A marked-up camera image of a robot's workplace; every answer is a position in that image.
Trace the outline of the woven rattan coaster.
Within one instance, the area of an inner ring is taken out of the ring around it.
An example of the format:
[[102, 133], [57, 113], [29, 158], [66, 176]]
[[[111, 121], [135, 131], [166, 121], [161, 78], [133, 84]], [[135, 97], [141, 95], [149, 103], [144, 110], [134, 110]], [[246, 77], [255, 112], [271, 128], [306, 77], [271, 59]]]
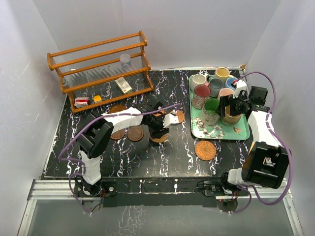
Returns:
[[168, 134], [164, 134], [160, 138], [152, 138], [151, 135], [149, 135], [149, 138], [155, 143], [163, 143], [167, 140]]
[[214, 159], [216, 153], [216, 147], [209, 141], [200, 141], [195, 145], [195, 154], [203, 161]]

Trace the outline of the brown stoneware mug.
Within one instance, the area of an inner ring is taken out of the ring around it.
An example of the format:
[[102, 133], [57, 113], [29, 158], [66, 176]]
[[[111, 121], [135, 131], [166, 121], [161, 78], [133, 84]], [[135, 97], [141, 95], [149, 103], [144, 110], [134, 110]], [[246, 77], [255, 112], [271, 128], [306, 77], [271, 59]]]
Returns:
[[236, 116], [232, 116], [230, 114], [230, 107], [227, 106], [227, 107], [225, 107], [225, 115], [224, 115], [224, 117], [222, 117], [220, 119], [226, 125], [235, 125], [235, 124], [237, 124], [240, 121], [241, 117], [242, 117], [241, 114], [236, 115]]

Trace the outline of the brown ringed wooden saucer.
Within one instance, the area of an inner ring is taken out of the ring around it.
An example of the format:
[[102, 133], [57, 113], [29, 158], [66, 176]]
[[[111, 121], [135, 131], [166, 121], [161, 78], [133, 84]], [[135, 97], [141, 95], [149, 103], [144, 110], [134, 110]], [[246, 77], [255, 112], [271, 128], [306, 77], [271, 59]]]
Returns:
[[165, 114], [166, 114], [166, 111], [165, 111], [165, 110], [162, 110], [162, 111], [157, 112], [157, 113], [154, 113], [154, 114], [152, 114], [152, 115], [155, 116], [155, 117], [160, 117], [160, 116], [163, 116], [163, 115], [165, 115]]

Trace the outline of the green inside mug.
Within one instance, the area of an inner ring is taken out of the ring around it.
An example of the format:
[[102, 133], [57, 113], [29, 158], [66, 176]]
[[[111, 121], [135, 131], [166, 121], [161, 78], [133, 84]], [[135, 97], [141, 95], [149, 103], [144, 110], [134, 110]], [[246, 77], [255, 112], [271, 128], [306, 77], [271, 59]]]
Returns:
[[207, 99], [202, 107], [200, 119], [201, 121], [209, 126], [214, 126], [217, 124], [220, 116], [217, 114], [216, 110], [219, 107], [219, 101], [215, 98]]

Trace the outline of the dark walnut coaster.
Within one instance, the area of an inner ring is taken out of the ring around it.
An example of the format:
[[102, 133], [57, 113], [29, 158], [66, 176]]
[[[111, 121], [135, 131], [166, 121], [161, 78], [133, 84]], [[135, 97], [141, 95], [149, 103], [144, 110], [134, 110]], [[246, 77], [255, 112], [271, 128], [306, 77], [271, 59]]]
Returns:
[[140, 141], [143, 138], [143, 136], [144, 131], [140, 126], [132, 126], [127, 132], [128, 139], [133, 142]]
[[113, 139], [113, 140], [120, 140], [124, 137], [126, 133], [126, 130], [125, 129], [121, 129], [117, 132], [114, 132], [111, 134], [110, 138]]

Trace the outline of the light wood coaster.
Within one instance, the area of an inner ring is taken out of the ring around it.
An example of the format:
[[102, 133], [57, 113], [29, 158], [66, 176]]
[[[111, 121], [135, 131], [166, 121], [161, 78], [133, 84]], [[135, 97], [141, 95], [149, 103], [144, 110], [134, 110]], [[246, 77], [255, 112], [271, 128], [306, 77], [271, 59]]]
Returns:
[[178, 124], [182, 123], [185, 120], [185, 114], [180, 110], [173, 110], [170, 113], [178, 118]]

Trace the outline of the green floral tray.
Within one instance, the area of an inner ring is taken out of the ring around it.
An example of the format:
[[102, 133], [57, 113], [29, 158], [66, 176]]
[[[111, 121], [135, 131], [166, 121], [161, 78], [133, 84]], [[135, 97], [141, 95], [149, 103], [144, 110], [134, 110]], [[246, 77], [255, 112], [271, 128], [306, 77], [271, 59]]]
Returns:
[[200, 139], [222, 139], [222, 140], [246, 140], [250, 137], [250, 129], [248, 122], [244, 115], [242, 115], [240, 121], [235, 125], [226, 125], [218, 120], [214, 126], [204, 124], [201, 119], [202, 109], [196, 109], [192, 106], [192, 90], [190, 90], [190, 122], [191, 131], [196, 138]]

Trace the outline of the pink halloween mug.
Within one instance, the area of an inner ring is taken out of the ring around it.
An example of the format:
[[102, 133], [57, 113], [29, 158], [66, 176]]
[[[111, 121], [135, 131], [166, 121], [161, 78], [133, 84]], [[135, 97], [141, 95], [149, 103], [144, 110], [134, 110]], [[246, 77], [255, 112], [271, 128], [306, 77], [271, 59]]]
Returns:
[[192, 106], [202, 109], [205, 101], [210, 97], [211, 90], [207, 85], [197, 85], [192, 96]]

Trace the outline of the orange ringed wooden saucer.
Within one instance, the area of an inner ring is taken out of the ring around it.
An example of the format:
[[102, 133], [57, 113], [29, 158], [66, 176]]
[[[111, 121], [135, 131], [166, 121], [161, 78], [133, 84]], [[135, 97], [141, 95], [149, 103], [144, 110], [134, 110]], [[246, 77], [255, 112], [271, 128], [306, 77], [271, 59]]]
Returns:
[[115, 106], [111, 107], [111, 109], [109, 110], [108, 113], [112, 114], [112, 113], [124, 111], [126, 109], [127, 109], [127, 107], [124, 105], [115, 105]]

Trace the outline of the orange wooden shelf rack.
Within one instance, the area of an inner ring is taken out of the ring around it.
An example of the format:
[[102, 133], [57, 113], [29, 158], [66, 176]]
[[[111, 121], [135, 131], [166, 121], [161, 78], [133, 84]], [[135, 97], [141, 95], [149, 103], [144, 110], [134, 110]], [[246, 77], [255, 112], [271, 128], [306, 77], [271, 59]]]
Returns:
[[[108, 39], [56, 53], [47, 53], [50, 70], [56, 71], [60, 88], [67, 94], [71, 111], [79, 113], [154, 90], [149, 77], [150, 63], [146, 57], [148, 45], [143, 31]], [[131, 66], [122, 67], [120, 55], [131, 56]], [[132, 92], [123, 94], [115, 80], [124, 77]], [[94, 96], [102, 101], [94, 103]], [[88, 97], [89, 105], [74, 107], [77, 97]]]

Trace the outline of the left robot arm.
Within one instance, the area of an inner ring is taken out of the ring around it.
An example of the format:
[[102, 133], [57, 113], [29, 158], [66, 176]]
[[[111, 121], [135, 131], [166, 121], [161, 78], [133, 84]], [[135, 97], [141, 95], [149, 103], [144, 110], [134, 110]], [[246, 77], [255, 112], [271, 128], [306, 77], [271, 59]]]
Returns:
[[105, 152], [111, 135], [132, 126], [146, 125], [152, 138], [160, 138], [169, 133], [169, 126], [178, 119], [172, 114], [155, 116], [151, 112], [161, 108], [161, 103], [130, 107], [126, 110], [111, 113], [91, 124], [76, 140], [80, 147], [83, 172], [75, 178], [78, 186], [86, 195], [97, 196], [102, 189], [100, 172], [101, 155]]

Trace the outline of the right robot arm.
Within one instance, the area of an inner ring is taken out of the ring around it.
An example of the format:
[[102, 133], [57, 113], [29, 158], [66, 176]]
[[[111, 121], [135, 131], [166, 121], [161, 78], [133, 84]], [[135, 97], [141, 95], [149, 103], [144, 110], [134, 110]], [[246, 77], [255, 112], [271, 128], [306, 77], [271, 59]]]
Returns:
[[265, 106], [268, 90], [242, 82], [234, 82], [233, 95], [220, 97], [217, 112], [221, 118], [227, 115], [244, 115], [251, 128], [253, 144], [241, 168], [231, 169], [226, 179], [219, 183], [220, 191], [231, 195], [237, 185], [255, 184], [277, 189], [289, 165], [288, 154], [281, 145], [271, 124], [270, 108]]

